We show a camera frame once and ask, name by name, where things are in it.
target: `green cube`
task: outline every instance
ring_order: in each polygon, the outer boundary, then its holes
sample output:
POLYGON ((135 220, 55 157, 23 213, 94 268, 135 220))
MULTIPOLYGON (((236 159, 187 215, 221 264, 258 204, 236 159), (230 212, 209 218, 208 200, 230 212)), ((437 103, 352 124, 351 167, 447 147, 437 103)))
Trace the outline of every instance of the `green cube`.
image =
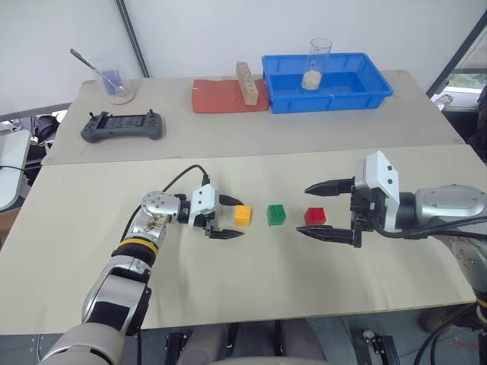
POLYGON ((286 219, 286 213, 284 212, 284 205, 270 205, 267 208, 267 223, 269 226, 280 226, 286 219))

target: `black pole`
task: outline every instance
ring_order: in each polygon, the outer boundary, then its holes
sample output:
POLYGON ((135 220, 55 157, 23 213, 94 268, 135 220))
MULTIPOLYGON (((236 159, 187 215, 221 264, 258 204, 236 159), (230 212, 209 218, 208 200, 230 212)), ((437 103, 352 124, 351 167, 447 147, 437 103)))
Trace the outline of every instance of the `black pole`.
POLYGON ((134 33, 134 28, 132 27, 132 23, 130 22, 130 17, 127 11, 127 7, 125 6, 125 2, 123 0, 115 0, 115 4, 116 8, 119 10, 120 17, 122 18, 123 27, 125 28, 125 32, 127 33, 127 37, 129 38, 130 45, 132 46, 132 50, 134 51, 134 55, 137 59, 140 72, 142 73, 142 76, 144 78, 150 78, 149 71, 147 70, 147 66, 145 65, 144 57, 142 56, 142 51, 138 46, 137 37, 134 33))
POLYGON ((468 51, 469 48, 471 47, 471 45, 473 45, 473 42, 475 42, 475 40, 480 35, 480 33, 483 31, 483 29, 485 28, 486 25, 487 25, 487 11, 484 12, 484 14, 481 16, 480 20, 477 22, 475 27, 470 32, 469 36, 463 41, 460 48, 457 50, 457 53, 454 54, 452 59, 448 62, 448 64, 443 69, 443 71, 440 73, 440 76, 438 76, 436 81, 429 88, 428 92, 426 93, 426 95, 428 95, 428 97, 432 97, 434 95, 436 89, 438 89, 440 84, 443 82, 443 80, 445 78, 447 78, 449 74, 451 74, 451 72, 458 65, 458 62, 460 62, 462 57, 465 55, 466 51, 468 51))

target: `handheld controller screen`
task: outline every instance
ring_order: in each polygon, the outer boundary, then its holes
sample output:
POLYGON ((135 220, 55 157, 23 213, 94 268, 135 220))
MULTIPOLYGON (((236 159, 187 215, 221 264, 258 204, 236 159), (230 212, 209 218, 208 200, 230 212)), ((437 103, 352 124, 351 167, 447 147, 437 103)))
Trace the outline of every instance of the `handheld controller screen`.
POLYGON ((110 116, 101 121, 98 129, 142 127, 144 119, 145 116, 110 116))

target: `game controller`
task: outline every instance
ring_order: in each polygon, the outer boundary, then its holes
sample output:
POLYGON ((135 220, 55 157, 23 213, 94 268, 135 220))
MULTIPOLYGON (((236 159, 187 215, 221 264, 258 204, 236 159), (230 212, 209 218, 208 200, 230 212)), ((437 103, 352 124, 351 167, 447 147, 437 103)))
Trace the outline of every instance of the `game controller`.
POLYGON ((150 139, 162 136, 162 118, 152 109, 145 115, 114 116, 101 112, 97 116, 90 113, 90 117, 81 130, 81 137, 89 143, 121 135, 145 135, 150 139))

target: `robotic arm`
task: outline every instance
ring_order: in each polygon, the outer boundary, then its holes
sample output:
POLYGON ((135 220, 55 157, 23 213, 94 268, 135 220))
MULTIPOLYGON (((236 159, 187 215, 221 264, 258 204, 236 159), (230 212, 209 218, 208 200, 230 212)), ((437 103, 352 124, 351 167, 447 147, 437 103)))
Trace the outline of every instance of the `robotic arm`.
POLYGON ((215 229, 219 204, 242 203, 218 195, 208 176, 203 179, 202 187, 193 193, 191 202, 185 195, 170 195, 164 191, 144 196, 84 301, 82 323, 67 331, 40 364, 121 364, 126 335, 134 335, 141 328, 148 309, 151 297, 148 281, 164 242, 167 224, 179 222, 202 227, 206 236, 215 239, 226 240, 242 234, 215 229))
POLYGON ((416 193, 399 192, 399 177, 378 151, 358 162, 355 177, 310 186, 308 194, 351 194, 351 229, 303 226, 297 230, 318 240, 361 247, 362 231, 389 238, 434 236, 458 261, 478 299, 477 314, 487 326, 487 196, 470 186, 452 184, 416 193))

